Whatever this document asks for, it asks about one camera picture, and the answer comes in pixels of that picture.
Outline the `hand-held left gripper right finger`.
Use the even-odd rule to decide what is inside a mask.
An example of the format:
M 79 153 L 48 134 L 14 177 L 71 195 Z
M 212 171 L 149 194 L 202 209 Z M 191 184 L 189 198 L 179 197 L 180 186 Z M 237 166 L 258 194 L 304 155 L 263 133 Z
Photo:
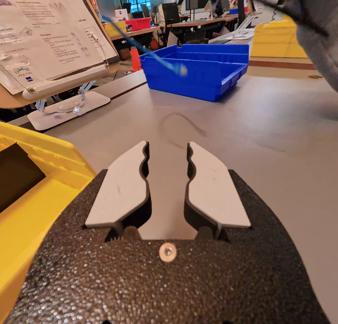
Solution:
M 251 222 L 229 170 L 216 156 L 195 142 L 187 144 L 188 183 L 184 218 L 195 230 L 249 228 Z

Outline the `black flat box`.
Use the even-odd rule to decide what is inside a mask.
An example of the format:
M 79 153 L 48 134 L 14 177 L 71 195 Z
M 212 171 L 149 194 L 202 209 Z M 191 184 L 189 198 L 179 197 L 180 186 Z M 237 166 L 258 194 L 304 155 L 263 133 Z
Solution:
M 46 175 L 17 144 L 0 152 L 0 212 L 41 182 Z

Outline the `wooden document stand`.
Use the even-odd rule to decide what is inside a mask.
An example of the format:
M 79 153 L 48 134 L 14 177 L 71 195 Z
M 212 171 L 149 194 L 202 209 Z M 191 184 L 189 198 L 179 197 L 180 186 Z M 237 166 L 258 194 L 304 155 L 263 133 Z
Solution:
M 87 2 L 103 27 L 91 1 Z M 35 90 L 29 88 L 14 95 L 1 85 L 1 108 L 15 109 L 35 103 L 36 110 L 28 114 L 29 122 L 37 131 L 49 130 L 105 106 L 111 101 L 103 94 L 90 91 L 96 79 L 109 74 L 110 65 L 91 68 L 38 86 Z

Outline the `large yellow plastic bin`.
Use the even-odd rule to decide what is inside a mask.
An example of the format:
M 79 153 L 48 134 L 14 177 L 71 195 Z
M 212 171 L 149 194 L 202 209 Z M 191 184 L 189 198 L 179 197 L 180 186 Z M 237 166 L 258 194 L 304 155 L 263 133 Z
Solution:
M 96 172 L 71 143 L 0 123 L 0 150 L 17 143 L 46 177 L 0 213 L 0 322 L 19 297 L 46 233 Z

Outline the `white label sheets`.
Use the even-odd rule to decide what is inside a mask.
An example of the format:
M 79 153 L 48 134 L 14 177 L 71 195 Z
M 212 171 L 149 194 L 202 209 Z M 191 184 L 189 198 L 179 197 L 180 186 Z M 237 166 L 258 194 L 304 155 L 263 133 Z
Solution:
M 225 38 L 225 40 L 249 40 L 253 38 L 255 33 L 255 27 L 236 30 L 232 34 Z

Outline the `blue plastic bin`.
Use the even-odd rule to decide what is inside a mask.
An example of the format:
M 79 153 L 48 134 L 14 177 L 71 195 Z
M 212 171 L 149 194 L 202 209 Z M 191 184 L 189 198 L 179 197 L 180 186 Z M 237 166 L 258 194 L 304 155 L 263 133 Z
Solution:
M 247 72 L 248 44 L 184 44 L 153 52 L 171 66 L 184 65 L 186 75 L 166 68 L 149 54 L 139 56 L 150 89 L 216 102 Z

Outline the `orange traffic cone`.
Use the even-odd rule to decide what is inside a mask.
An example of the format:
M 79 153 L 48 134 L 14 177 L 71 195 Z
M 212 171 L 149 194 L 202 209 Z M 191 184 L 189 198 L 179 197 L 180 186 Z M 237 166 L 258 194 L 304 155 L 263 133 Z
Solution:
M 139 53 L 138 53 L 137 48 L 131 48 L 130 55 L 131 55 L 131 58 L 132 58 L 132 67 L 130 69 L 130 72 L 135 73 L 135 72 L 142 69 L 141 61 L 140 61 L 140 58 L 139 58 Z

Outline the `small yellow plastic bin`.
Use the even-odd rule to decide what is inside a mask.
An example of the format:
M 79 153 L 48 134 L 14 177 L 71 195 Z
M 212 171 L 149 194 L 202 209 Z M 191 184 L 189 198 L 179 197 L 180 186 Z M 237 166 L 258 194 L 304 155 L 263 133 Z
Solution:
M 102 25 L 109 36 L 121 35 L 121 33 L 127 32 L 125 21 L 102 23 Z

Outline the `printed instruction sheet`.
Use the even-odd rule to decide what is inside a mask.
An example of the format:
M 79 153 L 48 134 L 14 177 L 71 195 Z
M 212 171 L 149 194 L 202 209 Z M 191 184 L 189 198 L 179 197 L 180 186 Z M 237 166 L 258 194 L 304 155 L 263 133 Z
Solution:
M 119 58 L 87 0 L 1 0 L 1 85 L 11 95 Z

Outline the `black office chair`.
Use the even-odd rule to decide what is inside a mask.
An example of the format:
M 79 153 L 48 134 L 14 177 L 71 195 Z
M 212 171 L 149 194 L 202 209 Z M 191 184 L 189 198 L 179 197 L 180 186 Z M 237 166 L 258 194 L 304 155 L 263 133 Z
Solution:
M 176 2 L 162 4 L 162 10 L 164 15 L 164 27 L 181 22 Z

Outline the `red plastic bin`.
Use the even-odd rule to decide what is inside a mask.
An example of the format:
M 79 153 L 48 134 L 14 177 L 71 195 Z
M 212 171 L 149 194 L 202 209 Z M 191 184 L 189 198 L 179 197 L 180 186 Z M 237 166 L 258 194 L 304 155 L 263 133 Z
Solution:
M 128 30 L 131 28 L 132 31 L 149 29 L 151 28 L 151 17 L 126 20 L 125 25 Z

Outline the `wooden background table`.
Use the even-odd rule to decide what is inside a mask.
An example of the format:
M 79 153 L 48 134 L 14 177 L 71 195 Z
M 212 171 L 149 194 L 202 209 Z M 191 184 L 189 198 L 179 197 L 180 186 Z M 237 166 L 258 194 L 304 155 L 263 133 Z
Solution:
M 199 19 L 199 20 L 187 21 L 187 22 L 182 22 L 182 23 L 170 24 L 170 25 L 167 25 L 167 28 L 182 29 L 185 27 L 199 27 L 199 26 L 215 24 L 218 22 L 230 22 L 235 19 L 238 19 L 238 17 L 239 17 L 239 14 L 227 14 L 224 17 L 218 17 L 218 18 L 213 18 L 213 19 L 207 19 L 207 20 Z
M 130 31 L 124 33 L 125 36 L 128 36 L 129 38 L 134 37 L 134 36 L 140 36 L 140 35 L 145 35 L 145 34 L 153 34 L 153 32 L 157 32 L 161 29 L 160 26 L 151 26 L 150 28 L 142 29 L 142 30 L 137 30 L 137 31 Z M 116 41 L 119 39 L 125 39 L 123 34 L 116 34 L 116 35 L 109 35 L 109 38 L 111 41 Z

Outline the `person's right forearm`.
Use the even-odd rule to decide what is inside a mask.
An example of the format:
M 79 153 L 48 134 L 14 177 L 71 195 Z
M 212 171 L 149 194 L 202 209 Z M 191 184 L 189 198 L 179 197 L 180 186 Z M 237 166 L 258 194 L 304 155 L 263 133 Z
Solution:
M 328 84 L 338 91 L 338 0 L 285 0 L 290 12 L 310 20 L 327 35 L 297 24 L 299 45 Z

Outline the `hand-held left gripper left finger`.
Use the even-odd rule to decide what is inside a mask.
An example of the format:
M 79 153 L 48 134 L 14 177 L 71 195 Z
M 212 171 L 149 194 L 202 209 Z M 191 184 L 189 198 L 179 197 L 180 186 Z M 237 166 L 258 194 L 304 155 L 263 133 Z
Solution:
M 149 158 L 149 142 L 141 141 L 108 167 L 85 221 L 86 228 L 139 229 L 150 219 Z

